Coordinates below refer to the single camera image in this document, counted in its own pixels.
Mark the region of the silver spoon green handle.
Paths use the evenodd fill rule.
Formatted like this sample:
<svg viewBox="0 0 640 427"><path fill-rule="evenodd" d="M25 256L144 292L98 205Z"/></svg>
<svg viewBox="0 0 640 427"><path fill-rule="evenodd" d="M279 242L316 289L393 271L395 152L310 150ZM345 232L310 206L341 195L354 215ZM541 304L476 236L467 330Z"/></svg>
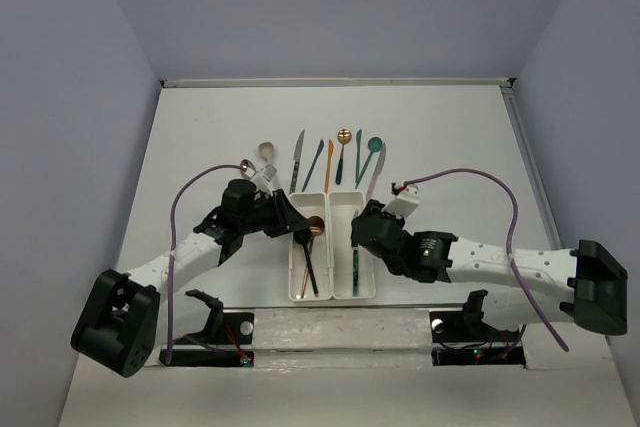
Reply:
<svg viewBox="0 0 640 427"><path fill-rule="evenodd" d="M240 171L241 176L247 180L251 180L256 174L255 166L249 159L240 162Z"/></svg>

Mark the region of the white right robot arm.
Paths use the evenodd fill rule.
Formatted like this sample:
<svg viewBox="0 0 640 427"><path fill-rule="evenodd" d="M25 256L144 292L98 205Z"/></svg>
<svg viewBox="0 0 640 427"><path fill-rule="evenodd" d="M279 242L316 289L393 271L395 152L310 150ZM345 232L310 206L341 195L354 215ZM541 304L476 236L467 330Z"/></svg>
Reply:
<svg viewBox="0 0 640 427"><path fill-rule="evenodd" d="M626 269L600 243L538 251L481 244L452 233L409 233L405 221L370 201L351 223L351 239L389 272L420 283L479 283L460 315L462 331L482 339L494 329L572 322L608 336L628 331Z"/></svg>

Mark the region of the copper metal spoon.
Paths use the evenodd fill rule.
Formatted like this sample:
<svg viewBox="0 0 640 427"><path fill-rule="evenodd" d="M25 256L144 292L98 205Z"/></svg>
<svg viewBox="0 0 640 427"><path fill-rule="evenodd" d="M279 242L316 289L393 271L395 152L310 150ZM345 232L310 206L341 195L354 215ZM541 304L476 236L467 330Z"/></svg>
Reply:
<svg viewBox="0 0 640 427"><path fill-rule="evenodd" d="M310 218L310 221L311 221L311 227L310 227L311 239L308 243L308 250L309 250L309 253L312 253L314 240L324 233L325 223L320 216L312 216ZM304 276L303 276L302 286L301 286L301 293L297 296L299 300L303 299L305 296L306 287L309 282L309 278L310 278L310 270L308 267L306 267Z"/></svg>

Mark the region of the gold spoon green handle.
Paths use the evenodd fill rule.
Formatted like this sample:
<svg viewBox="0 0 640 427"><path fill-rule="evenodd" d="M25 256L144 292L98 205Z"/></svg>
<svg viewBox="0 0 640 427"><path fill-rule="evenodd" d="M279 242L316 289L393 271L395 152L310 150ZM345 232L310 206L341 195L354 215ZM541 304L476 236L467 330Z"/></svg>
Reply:
<svg viewBox="0 0 640 427"><path fill-rule="evenodd" d="M349 129L341 129L337 135L338 142L341 146L340 156L336 169L335 182L337 185L342 183L343 170L344 170L344 152L345 146L352 140L352 132Z"/></svg>

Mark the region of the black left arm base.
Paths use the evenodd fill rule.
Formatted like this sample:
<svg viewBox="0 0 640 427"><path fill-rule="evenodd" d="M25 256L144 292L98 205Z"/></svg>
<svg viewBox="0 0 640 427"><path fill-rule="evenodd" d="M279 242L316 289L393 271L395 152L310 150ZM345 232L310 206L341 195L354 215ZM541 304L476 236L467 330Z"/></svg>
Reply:
<svg viewBox="0 0 640 427"><path fill-rule="evenodd" d="M162 347L159 362L169 367L253 367L254 313L226 311L218 298L197 289L188 290L185 297L204 307L207 316L196 323L196 331L174 341L170 359Z"/></svg>

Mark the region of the steel knife dark handle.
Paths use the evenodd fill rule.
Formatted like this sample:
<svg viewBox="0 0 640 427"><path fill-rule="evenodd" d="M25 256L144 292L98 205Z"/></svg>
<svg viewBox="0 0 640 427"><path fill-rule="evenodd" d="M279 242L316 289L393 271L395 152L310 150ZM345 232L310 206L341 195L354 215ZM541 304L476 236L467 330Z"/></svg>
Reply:
<svg viewBox="0 0 640 427"><path fill-rule="evenodd" d="M300 168L300 162L301 162L301 155L302 155L302 148L303 148L304 138L305 138L305 132L306 132L306 130L303 129L299 133L299 136L298 136L297 141L296 141L295 149L294 149L293 169L292 169L291 181L290 181L290 187L289 187L289 193L290 194L292 194L292 193L294 193L296 191L297 180L298 180L298 175L299 175L299 168Z"/></svg>

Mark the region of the steel knife pink handle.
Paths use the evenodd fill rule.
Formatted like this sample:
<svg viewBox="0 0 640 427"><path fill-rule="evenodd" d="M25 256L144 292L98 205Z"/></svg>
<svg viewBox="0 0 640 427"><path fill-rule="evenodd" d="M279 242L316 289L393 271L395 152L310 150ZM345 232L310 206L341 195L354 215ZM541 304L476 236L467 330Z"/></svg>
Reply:
<svg viewBox="0 0 640 427"><path fill-rule="evenodd" d="M375 190L375 187L376 187L376 183L377 183L378 178L379 178L379 176L380 176L380 174L381 174L381 172L383 170L385 160L386 160L386 144L382 143L382 147L381 147L381 150L379 152L379 156L378 156L378 159L377 159L373 174L371 176L371 179L370 179L370 182L369 182L369 185L368 185L368 189L366 191L365 198L366 198L367 202L369 202L371 200L372 196L373 196L373 193L374 193L374 190Z"/></svg>

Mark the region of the teal plastic spoon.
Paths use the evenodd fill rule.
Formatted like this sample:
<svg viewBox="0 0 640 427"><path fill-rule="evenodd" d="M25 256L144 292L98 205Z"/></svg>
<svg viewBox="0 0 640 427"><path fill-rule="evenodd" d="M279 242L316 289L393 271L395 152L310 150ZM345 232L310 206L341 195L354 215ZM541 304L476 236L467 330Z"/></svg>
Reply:
<svg viewBox="0 0 640 427"><path fill-rule="evenodd" d="M380 152L383 145L384 145L384 142L380 137L374 136L369 139L367 143L368 155L366 157L364 165L361 167L361 170L356 178L356 186L360 185L373 155Z"/></svg>

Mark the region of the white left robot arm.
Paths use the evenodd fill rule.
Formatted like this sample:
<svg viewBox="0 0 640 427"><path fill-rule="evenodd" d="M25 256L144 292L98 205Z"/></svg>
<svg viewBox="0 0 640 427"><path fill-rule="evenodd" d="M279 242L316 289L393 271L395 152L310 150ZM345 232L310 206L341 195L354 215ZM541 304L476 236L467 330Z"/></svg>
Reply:
<svg viewBox="0 0 640 427"><path fill-rule="evenodd" d="M159 346L171 348L177 292L221 266L246 236L269 238L305 230L308 219L281 190L259 177L232 179L219 206L183 240L172 232L169 250L129 271L107 269L96 278L71 335L73 350L127 378Z"/></svg>

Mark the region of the steel knife green handle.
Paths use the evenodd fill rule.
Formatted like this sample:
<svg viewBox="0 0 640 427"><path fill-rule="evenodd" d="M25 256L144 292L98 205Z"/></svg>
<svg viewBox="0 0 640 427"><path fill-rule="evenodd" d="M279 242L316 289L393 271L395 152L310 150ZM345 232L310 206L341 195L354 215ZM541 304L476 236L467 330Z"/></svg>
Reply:
<svg viewBox="0 0 640 427"><path fill-rule="evenodd" d="M359 209L356 209L353 214L353 219L351 222L352 233L350 236L351 242L351 252L352 252L352 296L359 297L360 295L360 283L359 283L359 275L360 275L360 267L359 267L359 247L357 242L354 240L353 234L353 222L359 215Z"/></svg>

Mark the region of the beige plastic spoon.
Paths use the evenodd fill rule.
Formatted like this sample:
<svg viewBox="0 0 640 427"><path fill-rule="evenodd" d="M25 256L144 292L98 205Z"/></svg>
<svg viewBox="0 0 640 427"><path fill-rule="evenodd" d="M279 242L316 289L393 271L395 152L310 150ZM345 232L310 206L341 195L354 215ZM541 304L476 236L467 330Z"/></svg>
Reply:
<svg viewBox="0 0 640 427"><path fill-rule="evenodd" d="M262 142L258 146L260 158L267 164L273 162L275 158L275 147L271 142Z"/></svg>

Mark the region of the black silicone spoon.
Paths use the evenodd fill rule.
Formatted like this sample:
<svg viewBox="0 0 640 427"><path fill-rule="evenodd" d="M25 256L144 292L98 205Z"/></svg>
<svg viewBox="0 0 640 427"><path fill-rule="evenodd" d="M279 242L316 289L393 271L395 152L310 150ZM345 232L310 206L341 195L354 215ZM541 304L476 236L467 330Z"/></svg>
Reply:
<svg viewBox="0 0 640 427"><path fill-rule="evenodd" d="M294 241L299 244L302 249L303 249L303 253L305 256L305 262L306 262L306 267L309 268L310 270L310 278L309 280L311 281L311 286L312 286L312 290L315 296L319 295L319 289L317 286L317 281L315 278L315 273L313 270L313 265L312 265L312 261L311 261L311 253L309 253L308 250L308 243L311 239L311 231L310 228L308 229L304 229L304 230L299 230L296 231L294 233Z"/></svg>

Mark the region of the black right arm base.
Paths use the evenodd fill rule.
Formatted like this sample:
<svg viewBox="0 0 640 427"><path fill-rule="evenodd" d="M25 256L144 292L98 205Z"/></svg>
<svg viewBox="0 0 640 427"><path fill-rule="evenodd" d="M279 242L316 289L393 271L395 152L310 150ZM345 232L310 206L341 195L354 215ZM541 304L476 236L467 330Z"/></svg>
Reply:
<svg viewBox="0 0 640 427"><path fill-rule="evenodd" d="M522 328L499 330L484 322L487 296L473 291L460 309L429 313L434 366L526 366Z"/></svg>

